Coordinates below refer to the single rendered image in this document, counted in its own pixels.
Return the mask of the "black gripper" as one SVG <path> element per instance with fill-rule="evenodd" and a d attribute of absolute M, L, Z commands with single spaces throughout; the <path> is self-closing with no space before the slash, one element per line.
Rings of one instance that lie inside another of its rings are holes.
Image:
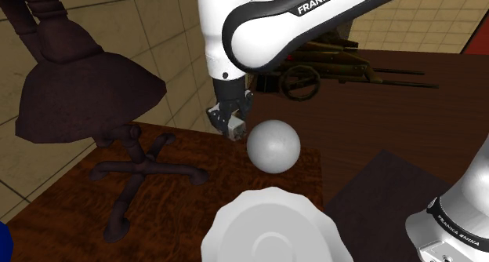
<path fill-rule="evenodd" d="M 223 135 L 228 134 L 228 124 L 232 115 L 232 104 L 236 101 L 241 120 L 245 121 L 252 108 L 253 93 L 246 89 L 245 76 L 233 80 L 212 80 L 216 95 L 216 105 L 206 109 L 212 126 Z"/>

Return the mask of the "small white box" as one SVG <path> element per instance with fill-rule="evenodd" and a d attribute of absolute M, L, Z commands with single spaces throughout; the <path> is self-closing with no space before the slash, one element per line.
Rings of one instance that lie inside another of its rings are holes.
<path fill-rule="evenodd" d="M 227 137 L 232 141 L 243 138 L 246 134 L 246 123 L 235 115 L 231 115 L 227 125 Z"/>

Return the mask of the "white sphere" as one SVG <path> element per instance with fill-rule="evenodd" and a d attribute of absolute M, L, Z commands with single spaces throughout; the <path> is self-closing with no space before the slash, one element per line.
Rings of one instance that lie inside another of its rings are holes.
<path fill-rule="evenodd" d="M 280 120 L 261 122 L 248 135 L 248 157 L 264 173 L 286 172 L 298 161 L 300 152 L 298 133 Z"/>

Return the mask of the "brown wooden cart model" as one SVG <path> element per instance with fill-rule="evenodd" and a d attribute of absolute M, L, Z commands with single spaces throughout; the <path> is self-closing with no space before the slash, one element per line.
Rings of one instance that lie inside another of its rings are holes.
<path fill-rule="evenodd" d="M 247 79 L 261 93 L 282 93 L 289 100 L 306 101 L 313 98 L 321 87 L 321 80 L 371 83 L 389 86 L 410 86 L 437 89 L 435 84 L 390 81 L 380 73 L 424 75 L 423 71 L 373 68 L 358 53 L 358 43 L 342 39 L 336 30 L 300 46 L 273 71 L 248 74 Z"/>

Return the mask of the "brown wooden table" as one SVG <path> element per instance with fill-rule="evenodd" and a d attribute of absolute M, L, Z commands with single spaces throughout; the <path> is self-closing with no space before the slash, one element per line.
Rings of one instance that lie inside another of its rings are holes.
<path fill-rule="evenodd" d="M 110 173 L 91 181 L 89 171 L 98 162 L 125 161 L 128 155 L 120 143 L 91 146 L 36 199 L 5 215 L 14 241 L 12 262 L 200 262 L 201 240 L 217 210 L 242 191 L 275 186 L 322 204 L 318 150 L 303 148 L 289 171 L 273 175 L 251 164 L 242 141 L 186 129 L 174 134 L 176 141 L 163 148 L 158 161 L 206 169 L 205 184 L 194 186 L 178 175 L 148 176 L 126 214 L 129 233 L 107 243 L 103 230 L 129 175 Z"/>

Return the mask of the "white scalloped plate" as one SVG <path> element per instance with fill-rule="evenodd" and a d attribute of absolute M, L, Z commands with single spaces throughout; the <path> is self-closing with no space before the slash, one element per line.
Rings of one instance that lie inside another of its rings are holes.
<path fill-rule="evenodd" d="M 353 262 L 335 222 L 303 195 L 248 190 L 220 208 L 201 262 Z"/>

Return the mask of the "dark brown desk lamp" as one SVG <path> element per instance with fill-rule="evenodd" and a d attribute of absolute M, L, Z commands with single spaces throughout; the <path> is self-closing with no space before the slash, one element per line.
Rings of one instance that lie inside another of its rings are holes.
<path fill-rule="evenodd" d="M 36 61 L 22 88 L 16 135 L 34 144 L 91 138 L 98 147 L 109 147 L 119 141 L 129 154 L 127 162 L 100 162 L 89 174 L 91 180 L 111 172 L 130 174 L 110 213 L 106 242 L 128 233 L 125 212 L 147 176 L 181 174 L 194 185 L 208 180 L 203 169 L 158 162 L 173 134 L 158 136 L 148 151 L 139 143 L 135 120 L 164 97 L 163 80 L 125 56 L 106 52 L 69 20 L 60 0 L 0 0 L 0 9 Z"/>

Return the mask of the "blue object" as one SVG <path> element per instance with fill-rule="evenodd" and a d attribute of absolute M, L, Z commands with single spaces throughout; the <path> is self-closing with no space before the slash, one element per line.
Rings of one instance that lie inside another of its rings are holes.
<path fill-rule="evenodd" d="M 0 221 L 0 262 L 10 262 L 12 255 L 12 236 L 8 226 Z"/>

